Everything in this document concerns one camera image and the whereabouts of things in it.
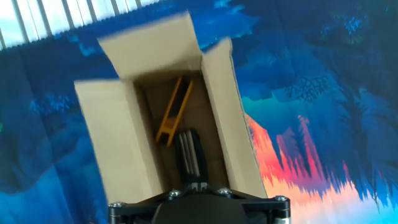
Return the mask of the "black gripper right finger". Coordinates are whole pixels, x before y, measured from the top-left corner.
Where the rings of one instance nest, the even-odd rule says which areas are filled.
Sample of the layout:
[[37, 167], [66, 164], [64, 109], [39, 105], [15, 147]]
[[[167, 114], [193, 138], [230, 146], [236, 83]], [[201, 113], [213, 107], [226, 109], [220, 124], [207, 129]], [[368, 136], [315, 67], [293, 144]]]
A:
[[198, 215], [204, 223], [290, 224], [290, 199], [260, 198], [226, 187], [198, 184]]

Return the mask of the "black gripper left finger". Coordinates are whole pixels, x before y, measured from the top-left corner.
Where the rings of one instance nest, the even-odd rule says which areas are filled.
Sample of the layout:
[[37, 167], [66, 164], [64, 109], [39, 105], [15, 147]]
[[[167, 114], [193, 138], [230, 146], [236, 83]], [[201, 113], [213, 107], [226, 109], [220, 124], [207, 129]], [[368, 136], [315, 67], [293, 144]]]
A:
[[193, 182], [137, 203], [111, 202], [108, 205], [108, 223], [133, 223], [136, 216], [152, 215], [164, 202], [197, 193], [198, 189], [199, 183]]

